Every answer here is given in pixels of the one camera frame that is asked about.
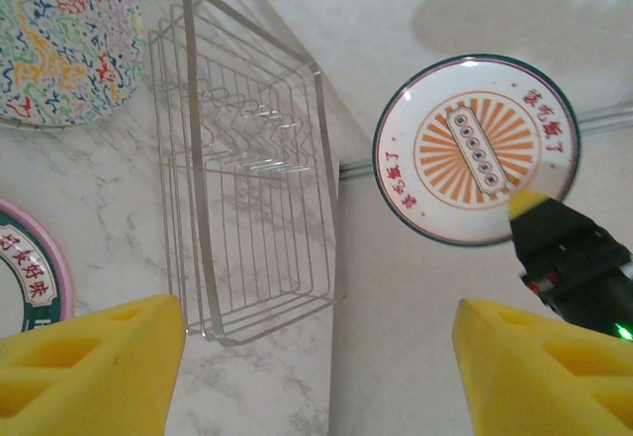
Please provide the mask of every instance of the colorful squiggly pattern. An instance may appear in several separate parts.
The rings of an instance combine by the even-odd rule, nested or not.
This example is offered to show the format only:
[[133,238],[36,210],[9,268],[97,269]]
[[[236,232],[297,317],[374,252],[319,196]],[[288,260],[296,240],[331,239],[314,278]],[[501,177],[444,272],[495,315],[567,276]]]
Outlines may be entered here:
[[0,0],[0,117],[66,127],[110,116],[146,48],[135,0]]

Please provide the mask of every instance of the ceramic plate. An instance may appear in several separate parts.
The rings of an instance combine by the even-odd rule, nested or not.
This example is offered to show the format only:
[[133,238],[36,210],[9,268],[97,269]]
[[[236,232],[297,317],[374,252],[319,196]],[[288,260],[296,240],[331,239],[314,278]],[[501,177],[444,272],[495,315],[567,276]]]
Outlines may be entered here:
[[0,338],[72,317],[61,253],[29,215],[0,199]]
[[68,127],[136,88],[146,39],[135,0],[0,0],[0,125]]
[[510,238],[512,191],[562,200],[579,155],[576,117],[552,80],[519,60],[475,54],[436,63],[396,93],[378,123],[373,163],[405,224],[481,246]]

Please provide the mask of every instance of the wire dish rack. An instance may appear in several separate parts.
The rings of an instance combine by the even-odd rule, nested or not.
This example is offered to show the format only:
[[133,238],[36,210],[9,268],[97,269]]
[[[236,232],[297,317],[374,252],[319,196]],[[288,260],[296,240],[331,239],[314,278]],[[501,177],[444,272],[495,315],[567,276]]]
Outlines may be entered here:
[[222,0],[151,31],[169,291],[243,344],[332,305],[336,192],[314,61]]

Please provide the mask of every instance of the plate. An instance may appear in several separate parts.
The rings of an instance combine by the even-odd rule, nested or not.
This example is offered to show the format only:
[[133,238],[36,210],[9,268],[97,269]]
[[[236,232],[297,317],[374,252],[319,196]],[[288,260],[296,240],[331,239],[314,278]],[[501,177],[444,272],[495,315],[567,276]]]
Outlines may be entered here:
[[69,319],[72,282],[52,238],[0,199],[0,338]]
[[378,123],[373,165],[410,228],[483,246],[510,239],[512,191],[563,200],[580,148],[574,111],[552,80],[510,57],[473,54],[431,65],[398,90]]
[[0,0],[0,125],[111,116],[136,89],[146,47],[135,0]]

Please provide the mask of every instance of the marble countertop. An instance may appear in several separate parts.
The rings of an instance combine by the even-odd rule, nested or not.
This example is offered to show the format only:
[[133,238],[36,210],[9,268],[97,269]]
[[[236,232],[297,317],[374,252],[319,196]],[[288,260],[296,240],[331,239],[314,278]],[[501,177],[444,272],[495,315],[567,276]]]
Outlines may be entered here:
[[[137,0],[149,28],[177,0]],[[108,121],[0,130],[0,195],[53,236],[76,313],[166,293],[153,97],[148,82]],[[253,343],[187,339],[168,435],[326,434],[331,308]]]

